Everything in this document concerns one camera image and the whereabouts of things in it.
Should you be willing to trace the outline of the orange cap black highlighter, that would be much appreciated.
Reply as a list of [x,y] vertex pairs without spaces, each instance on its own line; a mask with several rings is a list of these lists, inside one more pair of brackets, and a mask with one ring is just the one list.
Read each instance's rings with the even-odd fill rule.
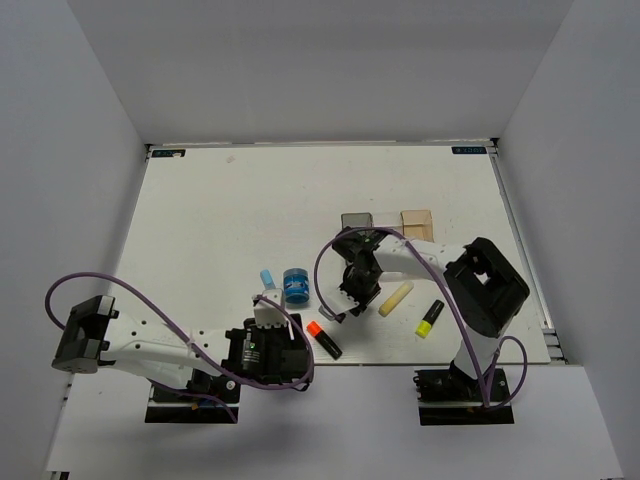
[[338,360],[343,352],[336,342],[322,329],[315,321],[311,321],[306,326],[307,332],[322,346],[333,360]]

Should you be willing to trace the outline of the pale yellow glue stick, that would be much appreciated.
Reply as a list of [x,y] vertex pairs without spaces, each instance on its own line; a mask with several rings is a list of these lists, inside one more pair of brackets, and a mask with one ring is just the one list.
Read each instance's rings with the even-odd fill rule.
[[387,317],[413,290],[414,283],[405,281],[402,283],[379,307],[378,313],[382,317]]

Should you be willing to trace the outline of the blue round jar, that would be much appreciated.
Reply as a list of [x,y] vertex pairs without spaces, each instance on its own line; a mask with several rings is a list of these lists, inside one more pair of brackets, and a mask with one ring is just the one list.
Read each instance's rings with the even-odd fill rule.
[[283,272],[284,299],[290,305],[304,305],[309,301],[309,276],[302,268],[291,268]]

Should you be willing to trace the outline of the light blue glue stick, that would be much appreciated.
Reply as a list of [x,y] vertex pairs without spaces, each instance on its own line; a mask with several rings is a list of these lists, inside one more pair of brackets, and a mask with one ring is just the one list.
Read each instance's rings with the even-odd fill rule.
[[268,269],[264,269],[260,272],[260,279],[265,290],[272,290],[276,288],[276,284]]

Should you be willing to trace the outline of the yellow cap black highlighter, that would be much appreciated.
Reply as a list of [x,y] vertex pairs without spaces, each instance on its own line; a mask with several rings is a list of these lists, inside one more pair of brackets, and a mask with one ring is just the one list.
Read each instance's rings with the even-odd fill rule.
[[435,300],[420,321],[418,327],[415,330],[415,334],[420,338],[426,338],[443,309],[444,303],[441,300]]

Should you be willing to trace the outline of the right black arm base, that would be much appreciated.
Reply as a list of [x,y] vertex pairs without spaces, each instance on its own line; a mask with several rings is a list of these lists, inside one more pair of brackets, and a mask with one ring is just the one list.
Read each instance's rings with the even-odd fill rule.
[[515,423],[510,404],[498,408],[510,395],[503,369],[499,368],[490,392],[490,407],[482,404],[478,387],[454,384],[448,369],[416,370],[413,382],[417,393],[419,424],[432,426],[489,426]]

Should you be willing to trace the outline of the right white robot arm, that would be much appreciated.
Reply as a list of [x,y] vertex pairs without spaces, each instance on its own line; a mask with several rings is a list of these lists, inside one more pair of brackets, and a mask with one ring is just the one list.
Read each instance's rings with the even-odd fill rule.
[[345,228],[331,249],[346,269],[336,291],[321,301],[329,318],[341,322],[348,314],[364,313],[381,292],[384,273],[432,280],[461,328],[461,346],[451,363],[452,388],[466,399],[486,389],[500,340],[530,295],[525,280],[491,240],[478,237],[447,246],[383,228]]

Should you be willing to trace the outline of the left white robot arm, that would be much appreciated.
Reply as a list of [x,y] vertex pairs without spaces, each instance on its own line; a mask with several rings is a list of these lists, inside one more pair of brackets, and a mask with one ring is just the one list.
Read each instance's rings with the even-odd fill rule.
[[117,311],[110,296],[97,296],[72,308],[52,366],[72,374],[116,369],[191,399],[205,396],[210,378],[219,376],[265,390],[307,388],[313,351],[300,316],[285,311],[279,289],[253,302],[253,317],[239,328],[177,334],[163,322]]

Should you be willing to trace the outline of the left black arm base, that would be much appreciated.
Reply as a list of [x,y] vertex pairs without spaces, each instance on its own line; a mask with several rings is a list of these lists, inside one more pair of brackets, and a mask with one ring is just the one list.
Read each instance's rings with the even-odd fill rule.
[[151,381],[145,412],[147,424],[235,424],[241,385],[225,375],[194,370],[184,388]]

